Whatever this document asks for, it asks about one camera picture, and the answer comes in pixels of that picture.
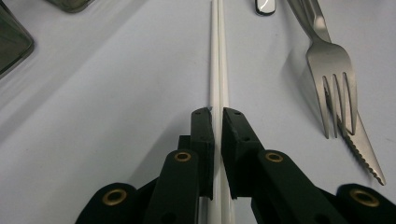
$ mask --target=metal utensil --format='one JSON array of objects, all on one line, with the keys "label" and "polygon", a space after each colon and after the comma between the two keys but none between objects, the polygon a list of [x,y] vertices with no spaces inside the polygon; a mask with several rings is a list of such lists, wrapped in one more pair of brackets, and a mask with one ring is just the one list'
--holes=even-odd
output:
[{"label": "metal utensil", "polygon": [[269,16],[275,12],[276,0],[256,0],[256,12],[262,16]]},{"label": "metal utensil", "polygon": [[[310,21],[315,32],[320,36],[321,39],[331,43],[329,32],[327,30],[326,21],[324,20],[321,12],[318,0],[302,0],[305,8],[306,15]],[[349,101],[346,100],[346,111],[350,108]],[[337,108],[337,122],[338,126],[342,128],[342,121],[340,119],[341,111]],[[364,130],[363,123],[361,122],[361,116],[357,112],[357,123],[356,132],[351,134],[351,117],[349,113],[346,113],[346,136],[344,139],[348,146],[361,158],[368,170],[378,180],[381,185],[386,185],[386,180],[382,174],[381,167],[378,164],[378,160],[374,154],[372,145]]]},{"label": "metal utensil", "polygon": [[345,85],[350,103],[350,114],[352,118],[352,134],[356,131],[357,118],[357,90],[355,73],[352,69],[351,61],[347,52],[338,45],[322,40],[314,29],[311,27],[304,9],[298,0],[288,0],[294,15],[299,23],[312,40],[312,45],[306,53],[309,68],[315,82],[320,113],[324,126],[325,136],[329,138],[328,112],[326,106],[325,88],[328,90],[329,98],[332,105],[332,120],[334,127],[334,136],[337,137],[337,120],[336,120],[336,95],[338,95],[339,105],[342,118],[342,133],[347,134],[346,130],[346,97]]}]

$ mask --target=white countertop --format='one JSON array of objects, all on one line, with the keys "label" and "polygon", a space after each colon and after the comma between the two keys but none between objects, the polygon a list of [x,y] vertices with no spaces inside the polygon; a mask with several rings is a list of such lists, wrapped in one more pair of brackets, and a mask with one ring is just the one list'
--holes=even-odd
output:
[{"label": "white countertop", "polygon": [[[5,0],[35,51],[0,80],[0,223],[74,223],[101,187],[142,187],[209,105],[209,0],[93,1],[67,14],[45,1]],[[319,1],[348,52],[359,112],[388,184],[342,138],[324,137],[305,53],[286,0],[270,17],[225,0],[230,106],[267,149],[287,153],[318,187],[358,183],[396,203],[396,2]],[[250,199],[236,223],[256,223]]]}]

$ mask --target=fork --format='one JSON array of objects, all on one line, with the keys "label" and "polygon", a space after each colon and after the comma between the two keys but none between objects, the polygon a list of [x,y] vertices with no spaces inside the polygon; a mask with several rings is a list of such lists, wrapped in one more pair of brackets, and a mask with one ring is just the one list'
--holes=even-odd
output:
[{"label": "fork", "polygon": [[[302,0],[302,3],[305,8],[306,16],[315,32],[320,36],[321,39],[331,43],[332,41],[330,40],[330,35],[327,30],[326,22],[323,18],[318,0]],[[349,101],[346,100],[346,110],[349,108]],[[341,124],[339,114],[340,110],[337,108],[337,121],[338,124]],[[381,167],[379,166],[378,160],[376,159],[367,132],[364,130],[359,111],[356,121],[356,133],[354,135],[350,134],[350,127],[350,114],[346,113],[346,136],[344,136],[346,144],[353,152],[355,152],[355,155],[357,155],[357,157],[363,161],[364,166],[368,168],[369,172],[373,174],[378,182],[381,185],[386,185],[387,181],[385,180],[384,174],[382,173]]]},{"label": "fork", "polygon": [[[347,135],[346,98],[349,98],[352,134],[355,134],[358,97],[355,73],[347,52],[341,46],[326,42],[318,36],[311,27],[300,0],[288,0],[288,2],[297,20],[312,41],[306,53],[306,59],[314,79],[326,138],[329,138],[329,119],[325,89],[329,94],[334,136],[337,137],[337,96],[342,118],[342,134],[343,136]],[[345,96],[345,88],[347,88],[348,97]]]}]

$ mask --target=chopstick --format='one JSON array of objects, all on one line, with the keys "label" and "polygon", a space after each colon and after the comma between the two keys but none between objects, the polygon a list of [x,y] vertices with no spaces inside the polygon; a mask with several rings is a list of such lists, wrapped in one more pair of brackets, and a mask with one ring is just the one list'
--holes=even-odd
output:
[{"label": "chopstick", "polygon": [[221,159],[223,107],[229,106],[223,0],[212,1],[210,105],[215,135],[213,201],[208,203],[209,224],[234,224],[233,200]]}]

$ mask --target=brass insert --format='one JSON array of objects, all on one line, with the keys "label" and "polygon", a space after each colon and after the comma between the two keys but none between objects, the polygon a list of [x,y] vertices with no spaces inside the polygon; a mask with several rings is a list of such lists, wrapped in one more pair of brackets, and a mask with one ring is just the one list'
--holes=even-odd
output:
[{"label": "brass insert", "polygon": [[113,189],[108,191],[102,198],[102,202],[108,206],[114,206],[122,203],[126,199],[126,191],[124,189]]},{"label": "brass insert", "polygon": [[364,204],[369,207],[378,207],[379,200],[371,193],[361,189],[352,189],[349,195],[358,203]]},{"label": "brass insert", "polygon": [[282,162],[283,157],[275,152],[268,152],[265,154],[265,159],[273,162]]},{"label": "brass insert", "polygon": [[187,152],[179,152],[175,155],[175,160],[177,161],[189,161],[191,159],[191,154]]}]

